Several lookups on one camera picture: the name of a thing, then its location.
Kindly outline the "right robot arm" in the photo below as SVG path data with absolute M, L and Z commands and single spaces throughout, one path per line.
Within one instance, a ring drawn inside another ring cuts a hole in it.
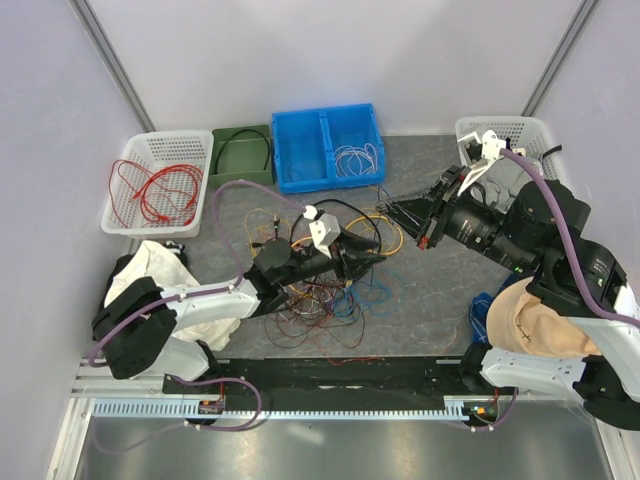
M 639 428 L 639 306 L 624 269 L 602 245 L 582 238 L 589 206 L 557 180 L 524 185 L 505 213 L 466 190 L 468 169 L 453 166 L 425 190 L 380 202 L 421 249 L 445 237 L 531 281 L 528 294 L 568 320 L 595 353 L 534 353 L 534 336 L 518 323 L 526 345 L 474 344 L 458 381 L 477 394 L 490 385 L 562 396 L 619 429 Z

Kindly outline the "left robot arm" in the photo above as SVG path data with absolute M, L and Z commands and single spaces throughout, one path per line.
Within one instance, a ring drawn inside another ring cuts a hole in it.
M 275 312 L 289 298 L 286 287 L 333 273 L 345 283 L 384 261 L 374 240 L 343 231 L 327 252 L 295 249 L 284 238 L 266 241 L 251 268 L 233 280 L 189 288 L 160 287 L 149 276 L 135 280 L 92 320 L 97 345 L 92 367 L 106 366 L 118 380 L 145 372 L 178 377 L 198 393 L 219 382 L 219 369 L 201 340 L 176 334 L 225 319 Z

